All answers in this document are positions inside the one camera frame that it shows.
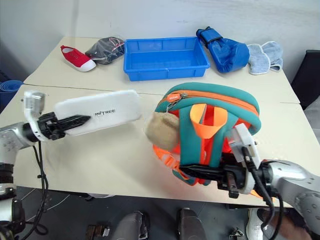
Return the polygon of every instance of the white wall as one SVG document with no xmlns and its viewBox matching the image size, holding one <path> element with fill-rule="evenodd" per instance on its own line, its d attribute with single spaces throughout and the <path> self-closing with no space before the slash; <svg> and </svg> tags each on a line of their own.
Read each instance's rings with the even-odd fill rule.
<svg viewBox="0 0 320 240">
<path fill-rule="evenodd" d="M 318 0 L 0 0 L 0 68 L 25 79 L 62 36 L 194 36 L 211 26 L 247 44 L 284 48 L 291 81 L 307 49 L 320 49 Z"/>
</svg>

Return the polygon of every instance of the blue boxing glove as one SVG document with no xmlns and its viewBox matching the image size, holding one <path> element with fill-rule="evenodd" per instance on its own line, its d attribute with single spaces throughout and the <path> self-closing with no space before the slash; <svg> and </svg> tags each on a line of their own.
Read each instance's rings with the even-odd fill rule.
<svg viewBox="0 0 320 240">
<path fill-rule="evenodd" d="M 250 55 L 244 43 L 223 38 L 209 26 L 206 29 L 198 29 L 196 36 L 209 49 L 220 73 L 229 73 L 247 65 Z"/>
</svg>

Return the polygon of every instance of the white table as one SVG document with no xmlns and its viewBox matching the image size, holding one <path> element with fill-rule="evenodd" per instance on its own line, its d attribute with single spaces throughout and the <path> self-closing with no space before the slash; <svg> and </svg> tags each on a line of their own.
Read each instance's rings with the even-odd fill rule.
<svg viewBox="0 0 320 240">
<path fill-rule="evenodd" d="M 44 113 L 55 103 L 104 91 L 23 85 L 0 114 L 0 125 L 25 121 L 21 99 L 25 90 L 47 93 Z M 215 182 L 188 186 L 160 162 L 143 128 L 160 95 L 140 94 L 143 117 L 133 123 L 48 142 L 44 145 L 44 168 L 51 190 L 182 199 L 217 203 L 264 205 L 261 199 L 228 197 Z M 263 159 L 290 160 L 320 175 L 320 146 L 300 107 L 295 103 L 261 101 L 261 130 L 256 134 Z M 31 147 L 19 152 L 14 180 L 19 186 L 40 188 L 39 168 Z"/>
<path fill-rule="evenodd" d="M 251 93 L 258 102 L 299 103 L 283 71 L 251 75 L 249 66 L 247 66 L 235 72 L 222 74 L 216 70 L 216 65 L 209 52 L 207 55 L 211 68 L 206 70 L 204 77 L 193 78 L 131 82 L 123 71 L 123 56 L 108 65 L 98 64 L 89 72 L 79 72 L 66 64 L 61 53 L 61 45 L 75 47 L 84 53 L 97 41 L 98 38 L 63 37 L 24 83 L 36 86 L 108 91 L 135 89 L 139 94 L 163 95 L 175 85 L 185 82 L 201 82 L 245 90 Z"/>
</svg>

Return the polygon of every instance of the red shoe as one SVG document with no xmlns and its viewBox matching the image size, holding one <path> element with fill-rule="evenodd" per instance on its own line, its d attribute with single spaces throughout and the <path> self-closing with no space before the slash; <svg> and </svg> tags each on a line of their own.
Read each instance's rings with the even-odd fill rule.
<svg viewBox="0 0 320 240">
<path fill-rule="evenodd" d="M 78 71 L 87 72 L 95 68 L 95 62 L 77 49 L 64 45 L 60 48 L 66 61 Z"/>
</svg>

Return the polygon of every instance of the orange zipper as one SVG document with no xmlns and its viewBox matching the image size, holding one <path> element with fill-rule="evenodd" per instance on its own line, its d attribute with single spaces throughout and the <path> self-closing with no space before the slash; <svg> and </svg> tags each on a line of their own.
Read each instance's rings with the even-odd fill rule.
<svg viewBox="0 0 320 240">
<path fill-rule="evenodd" d="M 195 91 L 195 90 L 173 91 L 170 94 L 168 94 L 166 97 L 164 97 L 159 102 L 159 104 L 161 104 L 165 101 L 168 101 L 168 102 L 170 102 L 170 104 L 172 104 L 174 102 L 177 103 L 181 99 L 196 98 L 196 97 L 206 97 L 206 98 L 211 98 L 211 99 L 218 99 L 218 100 L 221 100 L 225 103 L 229 103 L 229 104 L 233 104 L 238 107 L 241 107 L 241 108 L 248 110 L 248 111 L 254 113 L 255 115 L 259 116 L 256 108 L 253 105 L 251 105 L 245 101 L 242 101 L 242 100 L 235 98 L 235 97 L 232 97 L 232 96 L 225 96 L 225 95 L 221 95 L 218 93 L 207 92 L 207 91 Z"/>
</svg>

